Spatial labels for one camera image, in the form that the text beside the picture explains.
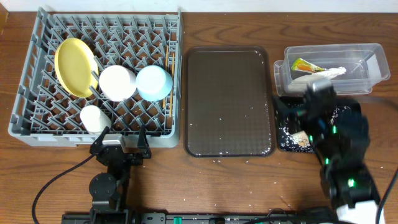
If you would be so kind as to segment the white paper cup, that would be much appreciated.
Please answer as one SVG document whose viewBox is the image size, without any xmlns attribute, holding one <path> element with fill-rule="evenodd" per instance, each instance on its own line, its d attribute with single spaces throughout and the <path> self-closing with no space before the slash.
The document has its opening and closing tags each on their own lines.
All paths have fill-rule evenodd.
<svg viewBox="0 0 398 224">
<path fill-rule="evenodd" d="M 111 120 L 95 105 L 85 106 L 80 119 L 90 134 L 101 134 L 105 127 L 111 128 Z"/>
</svg>

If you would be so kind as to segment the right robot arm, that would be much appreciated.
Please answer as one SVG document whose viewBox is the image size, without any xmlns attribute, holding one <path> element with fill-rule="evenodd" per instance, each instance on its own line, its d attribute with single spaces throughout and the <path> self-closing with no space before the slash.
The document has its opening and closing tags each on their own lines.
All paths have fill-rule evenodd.
<svg viewBox="0 0 398 224">
<path fill-rule="evenodd" d="M 368 120 L 359 103 L 334 93 L 308 91 L 303 98 L 273 98 L 277 124 L 304 133 L 322 166 L 321 185 L 335 209 L 334 219 L 384 223 L 385 200 L 364 163 L 370 145 Z"/>
</svg>

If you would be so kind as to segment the green orange snack wrapper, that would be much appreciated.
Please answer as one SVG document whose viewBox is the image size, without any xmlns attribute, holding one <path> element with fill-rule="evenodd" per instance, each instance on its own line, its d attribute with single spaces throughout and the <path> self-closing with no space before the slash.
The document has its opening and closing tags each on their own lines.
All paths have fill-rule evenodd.
<svg viewBox="0 0 398 224">
<path fill-rule="evenodd" d="M 306 72 L 306 73 L 317 73 L 325 71 L 325 68 L 321 68 L 313 63 L 310 63 L 303 58 L 298 58 L 291 66 L 293 71 Z"/>
</svg>

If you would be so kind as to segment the yellow round plate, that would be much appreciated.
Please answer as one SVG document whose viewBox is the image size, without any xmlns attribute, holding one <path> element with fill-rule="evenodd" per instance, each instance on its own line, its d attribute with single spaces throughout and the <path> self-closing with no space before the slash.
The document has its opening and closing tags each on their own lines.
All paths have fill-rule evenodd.
<svg viewBox="0 0 398 224">
<path fill-rule="evenodd" d="M 55 73 L 61 86 L 70 94 L 87 98 L 93 93 L 90 87 L 98 86 L 92 72 L 99 74 L 91 49 L 80 39 L 64 40 L 55 52 Z"/>
</svg>

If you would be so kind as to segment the pink white bowl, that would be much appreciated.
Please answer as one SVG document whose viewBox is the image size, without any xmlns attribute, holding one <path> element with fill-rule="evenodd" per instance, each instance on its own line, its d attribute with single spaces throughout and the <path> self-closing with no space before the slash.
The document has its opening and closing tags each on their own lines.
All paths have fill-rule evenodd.
<svg viewBox="0 0 398 224">
<path fill-rule="evenodd" d="M 107 99 L 124 101 L 136 94 L 136 76 L 123 66 L 112 65 L 99 76 L 99 87 Z"/>
</svg>

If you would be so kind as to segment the white paper napkin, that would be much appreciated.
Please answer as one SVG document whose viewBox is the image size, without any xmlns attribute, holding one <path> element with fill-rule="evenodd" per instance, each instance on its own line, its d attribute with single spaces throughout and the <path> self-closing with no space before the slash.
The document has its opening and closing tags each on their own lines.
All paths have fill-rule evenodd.
<svg viewBox="0 0 398 224">
<path fill-rule="evenodd" d="M 294 79 L 290 84 L 287 85 L 288 91 L 299 91 L 303 92 L 307 89 L 307 85 L 313 83 L 316 80 L 327 78 L 329 80 L 346 73 L 345 67 L 329 68 L 322 72 L 316 72 L 309 75 L 304 75 Z"/>
</svg>

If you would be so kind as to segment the light blue bowl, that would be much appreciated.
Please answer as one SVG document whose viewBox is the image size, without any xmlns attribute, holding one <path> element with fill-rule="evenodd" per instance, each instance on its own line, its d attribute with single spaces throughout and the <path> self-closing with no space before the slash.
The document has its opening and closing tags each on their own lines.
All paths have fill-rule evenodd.
<svg viewBox="0 0 398 224">
<path fill-rule="evenodd" d="M 144 67 L 136 77 L 139 95 L 146 101 L 164 99 L 171 92 L 172 83 L 172 76 L 156 65 Z"/>
</svg>

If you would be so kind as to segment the rice and food scraps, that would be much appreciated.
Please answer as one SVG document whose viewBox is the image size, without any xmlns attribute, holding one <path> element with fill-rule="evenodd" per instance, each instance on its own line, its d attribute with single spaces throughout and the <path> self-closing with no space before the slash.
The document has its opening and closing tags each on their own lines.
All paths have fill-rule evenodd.
<svg viewBox="0 0 398 224">
<path fill-rule="evenodd" d="M 304 131 L 292 134 L 286 124 L 278 127 L 278 145 L 285 152 L 313 153 L 308 136 Z"/>
</svg>

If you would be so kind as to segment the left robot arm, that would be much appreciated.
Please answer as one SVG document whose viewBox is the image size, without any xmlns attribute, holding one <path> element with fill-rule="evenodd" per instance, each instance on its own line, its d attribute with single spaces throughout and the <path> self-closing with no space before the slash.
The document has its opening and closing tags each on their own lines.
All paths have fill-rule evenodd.
<svg viewBox="0 0 398 224">
<path fill-rule="evenodd" d="M 144 159 L 152 156 L 145 128 L 139 131 L 138 152 L 126 152 L 123 137 L 120 134 L 110 136 L 109 131 L 110 128 L 105 127 L 90 146 L 90 154 L 107 167 L 105 173 L 96 175 L 89 184 L 92 209 L 96 213 L 124 211 L 131 167 L 143 165 Z"/>
</svg>

